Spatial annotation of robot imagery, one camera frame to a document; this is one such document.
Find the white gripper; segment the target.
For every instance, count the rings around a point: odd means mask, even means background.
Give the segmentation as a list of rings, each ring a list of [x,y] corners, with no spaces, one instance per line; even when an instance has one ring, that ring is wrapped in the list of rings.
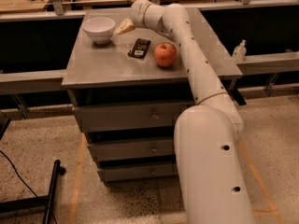
[[[150,8],[153,4],[149,0],[136,0],[131,6],[131,19],[125,19],[114,31],[115,35],[123,35],[137,28],[150,28]]]

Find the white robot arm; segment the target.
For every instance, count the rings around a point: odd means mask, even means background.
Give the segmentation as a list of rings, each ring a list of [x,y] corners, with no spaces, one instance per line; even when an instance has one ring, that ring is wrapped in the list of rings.
[[[243,120],[206,55],[196,42],[180,4],[161,7],[149,0],[131,6],[131,25],[177,43],[194,106],[175,124],[174,147],[187,224],[256,224],[235,150]]]

